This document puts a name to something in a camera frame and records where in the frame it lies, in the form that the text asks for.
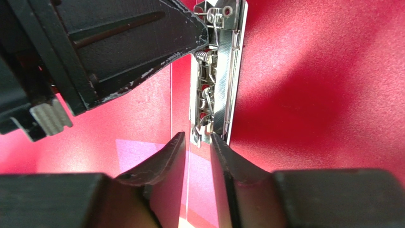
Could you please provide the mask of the metal folder clip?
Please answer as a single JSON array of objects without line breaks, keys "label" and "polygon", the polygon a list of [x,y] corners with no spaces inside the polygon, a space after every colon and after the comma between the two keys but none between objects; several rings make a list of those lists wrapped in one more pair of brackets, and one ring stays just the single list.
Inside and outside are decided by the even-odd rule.
[{"label": "metal folder clip", "polygon": [[233,125],[248,13],[245,0],[205,0],[194,13],[207,25],[208,44],[191,58],[190,142],[218,134],[227,144]]}]

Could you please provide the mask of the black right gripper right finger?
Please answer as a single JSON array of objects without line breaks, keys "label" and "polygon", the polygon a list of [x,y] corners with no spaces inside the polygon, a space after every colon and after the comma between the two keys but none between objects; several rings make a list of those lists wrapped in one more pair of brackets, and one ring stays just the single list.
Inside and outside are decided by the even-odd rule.
[{"label": "black right gripper right finger", "polygon": [[221,228],[402,228],[405,190],[382,169],[268,172],[217,134],[211,164]]}]

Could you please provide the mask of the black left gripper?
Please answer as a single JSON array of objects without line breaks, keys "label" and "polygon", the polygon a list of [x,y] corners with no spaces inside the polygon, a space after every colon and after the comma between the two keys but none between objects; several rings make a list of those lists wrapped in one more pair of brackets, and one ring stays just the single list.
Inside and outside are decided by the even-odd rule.
[{"label": "black left gripper", "polygon": [[79,50],[94,43],[96,0],[0,3],[0,133],[22,130],[33,142],[72,125],[98,106],[98,79]]}]

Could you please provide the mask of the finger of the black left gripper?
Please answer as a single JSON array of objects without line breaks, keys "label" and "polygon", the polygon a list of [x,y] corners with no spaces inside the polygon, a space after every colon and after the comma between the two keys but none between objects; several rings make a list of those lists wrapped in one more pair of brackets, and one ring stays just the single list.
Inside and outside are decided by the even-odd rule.
[{"label": "finger of the black left gripper", "polygon": [[99,103],[204,47],[208,29],[179,0],[64,0],[57,11]]}]

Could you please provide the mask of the red plastic folder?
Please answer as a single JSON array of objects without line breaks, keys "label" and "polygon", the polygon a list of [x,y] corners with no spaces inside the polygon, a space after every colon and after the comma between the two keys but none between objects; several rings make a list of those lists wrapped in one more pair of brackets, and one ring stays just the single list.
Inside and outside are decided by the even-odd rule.
[{"label": "red plastic folder", "polygon": [[[405,189],[404,1],[247,3],[227,145],[268,172],[382,169]],[[211,143],[190,142],[194,52],[80,115],[57,95],[72,125],[36,142],[20,129],[0,134],[0,176],[104,173],[115,178],[183,132],[177,228],[220,228]]]}]

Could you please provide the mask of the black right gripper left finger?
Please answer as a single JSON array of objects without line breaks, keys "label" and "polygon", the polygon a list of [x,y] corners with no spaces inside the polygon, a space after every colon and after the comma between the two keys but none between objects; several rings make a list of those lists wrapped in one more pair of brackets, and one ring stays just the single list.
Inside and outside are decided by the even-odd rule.
[{"label": "black right gripper left finger", "polygon": [[104,173],[1,175],[3,228],[176,228],[185,133],[113,178]]}]

